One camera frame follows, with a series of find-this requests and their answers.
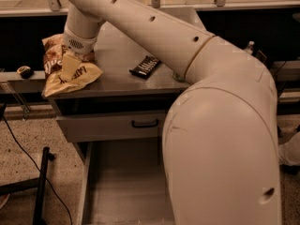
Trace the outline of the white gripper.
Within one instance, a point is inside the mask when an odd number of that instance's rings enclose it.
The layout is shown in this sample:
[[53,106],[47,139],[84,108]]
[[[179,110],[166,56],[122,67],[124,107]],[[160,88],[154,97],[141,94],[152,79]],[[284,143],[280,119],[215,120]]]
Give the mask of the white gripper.
[[[65,26],[63,41],[69,50],[78,54],[87,54],[93,51],[97,39],[95,37],[79,37],[78,35],[73,33],[67,26]],[[80,63],[81,60],[78,57],[72,55],[71,53],[65,53],[63,55],[62,71],[60,78],[64,82],[71,81]]]

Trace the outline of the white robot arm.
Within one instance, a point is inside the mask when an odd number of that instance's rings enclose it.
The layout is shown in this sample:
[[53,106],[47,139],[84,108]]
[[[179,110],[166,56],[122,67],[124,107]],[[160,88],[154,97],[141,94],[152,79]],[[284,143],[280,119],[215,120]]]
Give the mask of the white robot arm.
[[189,84],[162,138],[176,225],[281,225],[278,95],[266,66],[135,0],[68,1],[68,38],[92,47],[104,20]]

